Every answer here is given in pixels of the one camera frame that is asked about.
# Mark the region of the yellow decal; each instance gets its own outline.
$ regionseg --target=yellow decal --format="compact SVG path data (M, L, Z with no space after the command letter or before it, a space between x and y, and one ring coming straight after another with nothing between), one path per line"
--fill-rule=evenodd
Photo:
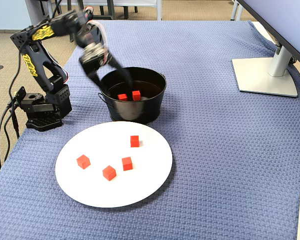
M32 40L42 40L44 38L47 38L49 36L52 36L54 34L51 26L44 25L41 29L35 32L35 34L32 35Z
M26 54L26 55L23 55L22 57L23 57L23 59L24 59L24 61L26 63L26 67L28 68L28 70L30 71L30 73L32 74L32 76L37 77L38 74L36 74L34 65L32 64L31 58L29 57L29 55Z

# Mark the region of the monitor stand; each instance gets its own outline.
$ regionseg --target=monitor stand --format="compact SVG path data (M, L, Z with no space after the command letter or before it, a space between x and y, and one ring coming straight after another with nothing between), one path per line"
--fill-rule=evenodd
M233 59L240 91L296 98L298 92L287 71L291 57L283 46L277 48L274 57Z

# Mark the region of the bucket handle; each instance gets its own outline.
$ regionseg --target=bucket handle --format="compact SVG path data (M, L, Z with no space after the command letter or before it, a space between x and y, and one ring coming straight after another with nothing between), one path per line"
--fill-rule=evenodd
M110 104L108 104L105 100L104 100L104 96L103 96L103 94L102 93L98 93L98 96L99 96L99 98L105 103L105 104L107 104L109 107L111 107L111 108L114 108L113 106L111 106Z

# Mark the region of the monitor base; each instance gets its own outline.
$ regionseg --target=monitor base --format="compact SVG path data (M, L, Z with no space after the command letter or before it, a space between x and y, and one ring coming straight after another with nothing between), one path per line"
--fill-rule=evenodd
M233 59L232 62L240 91L295 98L298 96L295 83L287 70L282 77L268 74L273 57Z

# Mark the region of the computer monitor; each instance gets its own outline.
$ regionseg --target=computer monitor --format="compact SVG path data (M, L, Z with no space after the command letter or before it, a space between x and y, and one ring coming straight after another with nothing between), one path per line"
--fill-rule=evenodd
M238 0L282 45L274 57L234 59L239 88L297 97L287 66L291 56L300 62L300 0Z

